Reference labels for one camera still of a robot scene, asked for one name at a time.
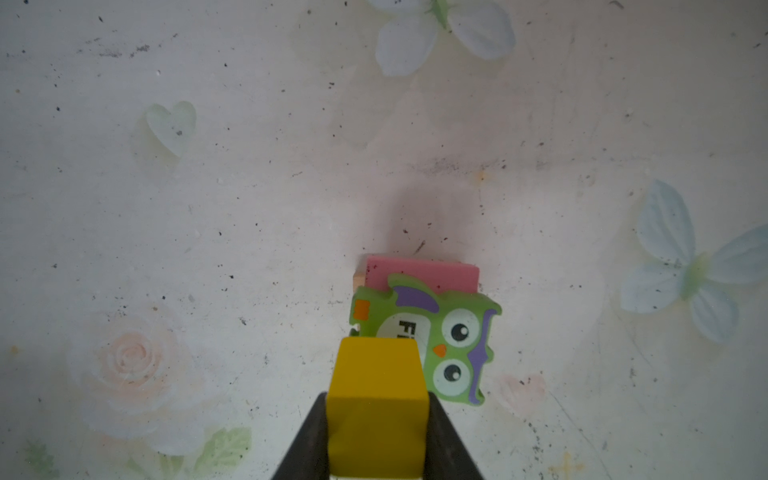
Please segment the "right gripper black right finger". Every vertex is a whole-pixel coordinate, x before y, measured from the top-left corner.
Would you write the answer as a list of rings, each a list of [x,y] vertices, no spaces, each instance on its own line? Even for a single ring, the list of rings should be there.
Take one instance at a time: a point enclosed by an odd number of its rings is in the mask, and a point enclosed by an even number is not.
[[[429,393],[424,480],[483,480],[437,396]]]

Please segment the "pink rectangular block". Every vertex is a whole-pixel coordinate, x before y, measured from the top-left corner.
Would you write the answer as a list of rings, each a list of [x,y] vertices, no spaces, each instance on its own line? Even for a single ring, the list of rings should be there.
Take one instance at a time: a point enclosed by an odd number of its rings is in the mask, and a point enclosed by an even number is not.
[[[386,291],[388,289],[387,278],[395,273],[416,278],[435,293],[445,291],[477,293],[479,290],[480,269],[477,266],[455,261],[384,255],[367,257],[363,285]]]

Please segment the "yellow cube block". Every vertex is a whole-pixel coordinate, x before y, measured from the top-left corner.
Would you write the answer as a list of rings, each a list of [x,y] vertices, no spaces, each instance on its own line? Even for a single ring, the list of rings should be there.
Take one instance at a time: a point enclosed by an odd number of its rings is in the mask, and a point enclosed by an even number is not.
[[[330,473],[349,478],[420,478],[428,412],[415,340],[343,339],[326,399]]]

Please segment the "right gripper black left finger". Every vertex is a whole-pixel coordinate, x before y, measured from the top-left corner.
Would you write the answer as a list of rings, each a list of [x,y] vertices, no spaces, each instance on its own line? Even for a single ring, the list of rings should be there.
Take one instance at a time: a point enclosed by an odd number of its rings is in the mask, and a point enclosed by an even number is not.
[[[314,401],[272,480],[328,480],[327,393]]]

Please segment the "green owl toy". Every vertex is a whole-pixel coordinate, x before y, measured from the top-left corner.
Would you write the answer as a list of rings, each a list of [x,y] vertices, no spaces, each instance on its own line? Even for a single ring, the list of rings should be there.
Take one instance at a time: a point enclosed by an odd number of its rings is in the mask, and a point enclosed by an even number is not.
[[[442,400],[480,406],[482,371],[494,357],[490,330],[501,314],[501,306],[481,293],[438,293],[394,273],[383,291],[356,290],[349,324],[352,335],[415,340],[427,389]]]

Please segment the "natural wood block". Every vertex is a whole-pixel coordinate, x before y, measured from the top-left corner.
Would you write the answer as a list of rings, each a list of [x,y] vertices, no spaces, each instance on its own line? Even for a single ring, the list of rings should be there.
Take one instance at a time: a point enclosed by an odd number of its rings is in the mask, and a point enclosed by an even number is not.
[[[366,272],[356,271],[353,274],[353,291],[356,292],[361,286],[364,286],[365,281],[366,281]]]

